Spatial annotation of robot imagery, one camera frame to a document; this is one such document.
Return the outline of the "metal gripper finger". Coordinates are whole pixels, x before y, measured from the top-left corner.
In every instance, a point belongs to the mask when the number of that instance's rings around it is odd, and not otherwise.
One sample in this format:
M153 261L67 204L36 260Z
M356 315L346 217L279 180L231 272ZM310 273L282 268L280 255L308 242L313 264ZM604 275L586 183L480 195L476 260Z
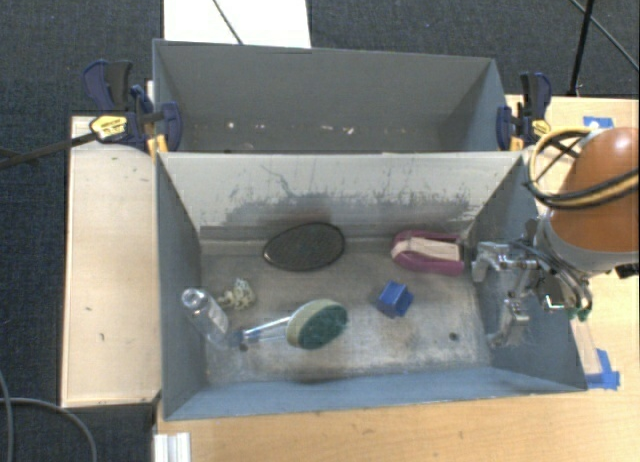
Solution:
M489 346L500 348L521 344L529 322L530 316L519 300L504 299L499 310L497 329L487 335Z
M486 278L490 268L496 267L495 245L492 242L481 242L476 247L476 258L472 262L471 277L475 283Z

